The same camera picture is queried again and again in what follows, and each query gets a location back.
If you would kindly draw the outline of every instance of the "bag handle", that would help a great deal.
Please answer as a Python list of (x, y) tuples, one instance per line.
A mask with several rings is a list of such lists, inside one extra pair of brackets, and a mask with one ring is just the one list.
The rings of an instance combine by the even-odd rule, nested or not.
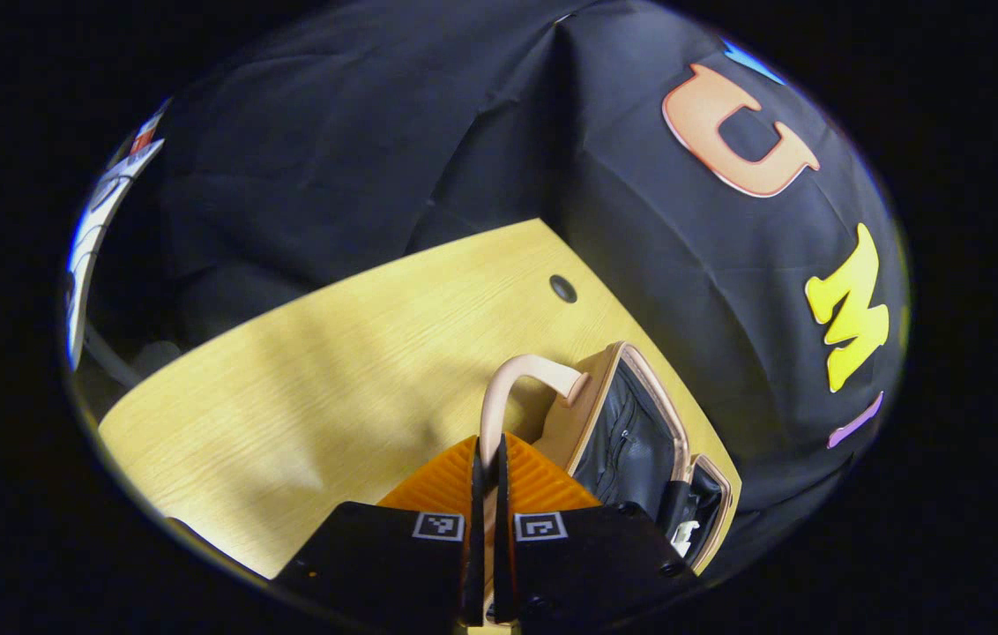
[(503, 413), (507, 410), (507, 399), (510, 390), (520, 377), (534, 377), (544, 385), (555, 389), (561, 395), (566, 407), (573, 406), (581, 387), (586, 385), (589, 373), (571, 369), (558, 362), (551, 362), (538, 355), (519, 355), (511, 357), (488, 383), (487, 392), (483, 393), (483, 414), (480, 418), (480, 459), (483, 462), (484, 474), (491, 468), (495, 452), (499, 451), (499, 439), (503, 437)]

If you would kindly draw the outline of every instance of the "orange gripper pad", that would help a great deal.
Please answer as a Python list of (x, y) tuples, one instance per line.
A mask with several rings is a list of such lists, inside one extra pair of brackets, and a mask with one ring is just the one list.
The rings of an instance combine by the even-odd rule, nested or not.
[(472, 462), (475, 435), (460, 441), (425, 463), (378, 505), (414, 512), (463, 514), (472, 518)]
[(510, 511), (539, 514), (600, 507), (597, 497), (573, 480), (551, 459), (515, 435), (507, 437), (507, 482)]

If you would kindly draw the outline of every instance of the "beige bag trim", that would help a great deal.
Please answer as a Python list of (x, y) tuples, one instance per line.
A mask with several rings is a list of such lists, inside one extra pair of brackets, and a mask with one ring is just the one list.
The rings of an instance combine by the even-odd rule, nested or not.
[(592, 437), (592, 430), (594, 430), (600, 418), (600, 410), (604, 406), (608, 387), (612, 385), (613, 377), (616, 377), (616, 367), (623, 359), (625, 364), (628, 364), (629, 369), (643, 383), (648, 393), (652, 395), (652, 400), (656, 402), (656, 407), (659, 407), (659, 413), (663, 415), (664, 425), (667, 426), (669, 433), (672, 434), (672, 446), (675, 450), (675, 455), (672, 461), (672, 473), (668, 476), (668, 480), (691, 482), (692, 470), (691, 461), (689, 461), (691, 447), (689, 447), (688, 443), (688, 431), (683, 425), (683, 419), (680, 418), (680, 414), (675, 410), (675, 405), (672, 403), (671, 398), (667, 397), (664, 385), (660, 383), (659, 377), (656, 377), (656, 371), (652, 370), (652, 366), (648, 364), (647, 359), (644, 359), (644, 355), (640, 353), (640, 350), (627, 341), (613, 343), (613, 345), (609, 345), (605, 350), (612, 350), (612, 361), (609, 362), (607, 371), (600, 378), (600, 385), (597, 386), (596, 405), (592, 408), (591, 413), (589, 413), (589, 417), (586, 419), (585, 426), (578, 438), (578, 443), (573, 447), (573, 452), (566, 462), (566, 473), (573, 475), (573, 471), (577, 469), (578, 462), (581, 460), (581, 454), (584, 453), (586, 446), (589, 444), (589, 438)]
[(719, 490), (721, 491), (721, 509), (718, 512), (718, 517), (714, 519), (714, 526), (711, 530), (711, 534), (707, 537), (707, 542), (699, 550), (699, 554), (696, 555), (696, 560), (691, 563), (691, 567), (694, 568), (697, 563), (707, 562), (707, 559), (714, 554), (719, 548), (719, 534), (718, 527), (722, 527), (722, 523), (726, 522), (727, 516), (730, 514), (730, 503), (732, 503), (732, 496), (730, 496), (730, 481), (726, 478), (725, 474), (718, 469), (717, 465), (714, 465), (714, 461), (711, 461), (710, 457), (705, 454), (697, 455), (697, 457), (692, 461), (692, 474), (694, 470), (703, 469), (707, 471), (707, 474), (718, 483)]

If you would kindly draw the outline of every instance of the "screw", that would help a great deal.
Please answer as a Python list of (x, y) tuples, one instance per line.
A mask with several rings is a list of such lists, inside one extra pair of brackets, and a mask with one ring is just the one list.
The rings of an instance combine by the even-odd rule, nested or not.
[(676, 578), (677, 575), (683, 573), (686, 565), (684, 565), (683, 560), (672, 560), (672, 562), (664, 563), (664, 566), (659, 568), (659, 574), (663, 575), (664, 578)]
[(533, 594), (527, 598), (523, 612), (527, 617), (535, 617), (545, 614), (552, 607), (553, 603), (550, 600), (543, 598), (542, 595)]

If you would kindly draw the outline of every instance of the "light wood tabletop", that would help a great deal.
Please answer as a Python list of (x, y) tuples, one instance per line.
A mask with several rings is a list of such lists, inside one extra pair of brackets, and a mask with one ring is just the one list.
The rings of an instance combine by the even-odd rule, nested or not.
[[(553, 274), (576, 302), (561, 300)], [(400, 258), (253, 318), (125, 394), (100, 434), (155, 509), (270, 579), (335, 505), (377, 502), (478, 433), (488, 380), (508, 358), (573, 365), (619, 340), (643, 351), (691, 453), (728, 475), (737, 505), (741, 480), (688, 387), (540, 220)], [(538, 439), (553, 395), (519, 379), (504, 429)]]

